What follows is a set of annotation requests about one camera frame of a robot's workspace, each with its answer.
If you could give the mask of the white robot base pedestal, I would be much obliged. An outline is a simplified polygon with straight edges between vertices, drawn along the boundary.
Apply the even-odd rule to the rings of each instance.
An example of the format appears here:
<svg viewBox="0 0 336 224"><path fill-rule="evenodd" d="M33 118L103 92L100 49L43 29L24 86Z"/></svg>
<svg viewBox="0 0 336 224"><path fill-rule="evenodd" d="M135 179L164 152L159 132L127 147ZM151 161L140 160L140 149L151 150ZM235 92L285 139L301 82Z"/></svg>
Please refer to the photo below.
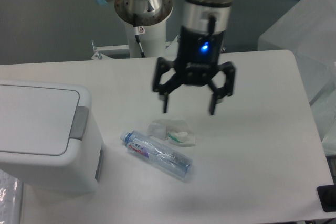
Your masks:
<svg viewBox="0 0 336 224"><path fill-rule="evenodd" d="M130 58L160 57L166 49L166 20L151 26L137 26L123 22Z"/></svg>

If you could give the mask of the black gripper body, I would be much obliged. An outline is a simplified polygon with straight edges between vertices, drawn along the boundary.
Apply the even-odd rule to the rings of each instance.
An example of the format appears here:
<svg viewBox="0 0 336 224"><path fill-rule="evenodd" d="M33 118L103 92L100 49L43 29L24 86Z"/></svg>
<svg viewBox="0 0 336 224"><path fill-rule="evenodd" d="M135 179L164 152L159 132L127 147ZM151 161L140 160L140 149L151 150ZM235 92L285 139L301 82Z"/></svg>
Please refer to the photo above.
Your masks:
<svg viewBox="0 0 336 224"><path fill-rule="evenodd" d="M216 75L225 32L200 34L181 28L175 72L187 86L204 86Z"/></svg>

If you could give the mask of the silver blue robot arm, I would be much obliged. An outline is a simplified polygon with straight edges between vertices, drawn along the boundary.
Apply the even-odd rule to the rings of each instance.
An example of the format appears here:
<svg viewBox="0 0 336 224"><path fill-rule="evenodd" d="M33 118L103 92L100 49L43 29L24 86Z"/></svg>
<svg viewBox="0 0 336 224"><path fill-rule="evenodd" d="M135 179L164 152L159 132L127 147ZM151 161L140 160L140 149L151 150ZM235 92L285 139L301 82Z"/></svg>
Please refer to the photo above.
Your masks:
<svg viewBox="0 0 336 224"><path fill-rule="evenodd" d="M131 27L128 38L134 57L156 58L152 90L164 103L182 85L209 86L212 97L209 113L234 92L235 66L219 63L233 0L184 0L180 42L176 59L169 61L152 51L165 46L165 39L146 38L151 27L164 24L173 10L173 0L96 0L114 2L119 18Z"/></svg>

